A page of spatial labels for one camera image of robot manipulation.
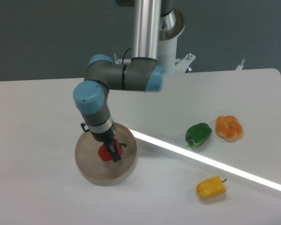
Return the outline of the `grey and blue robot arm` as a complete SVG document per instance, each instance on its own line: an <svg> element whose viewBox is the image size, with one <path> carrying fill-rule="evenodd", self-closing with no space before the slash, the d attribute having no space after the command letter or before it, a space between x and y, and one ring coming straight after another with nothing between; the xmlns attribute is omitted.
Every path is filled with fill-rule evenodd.
<svg viewBox="0 0 281 225"><path fill-rule="evenodd" d="M107 106L110 90L160 92L163 67L157 62L160 19L173 11L171 0L117 0L120 7L134 7L132 57L129 64L94 55L84 81L73 91L75 105L94 139L102 142L114 162L121 160L114 140L116 129Z"/></svg>

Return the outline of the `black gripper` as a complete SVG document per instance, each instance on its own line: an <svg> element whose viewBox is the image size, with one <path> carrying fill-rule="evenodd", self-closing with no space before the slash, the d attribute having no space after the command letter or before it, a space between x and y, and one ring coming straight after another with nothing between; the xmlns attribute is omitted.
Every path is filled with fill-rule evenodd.
<svg viewBox="0 0 281 225"><path fill-rule="evenodd" d="M107 125L107 128L99 128L99 126L92 127L84 122L81 123L81 128L85 133L90 132L96 141L103 142L112 156L118 154L116 144L114 143L114 137L116 134L114 123Z"/></svg>

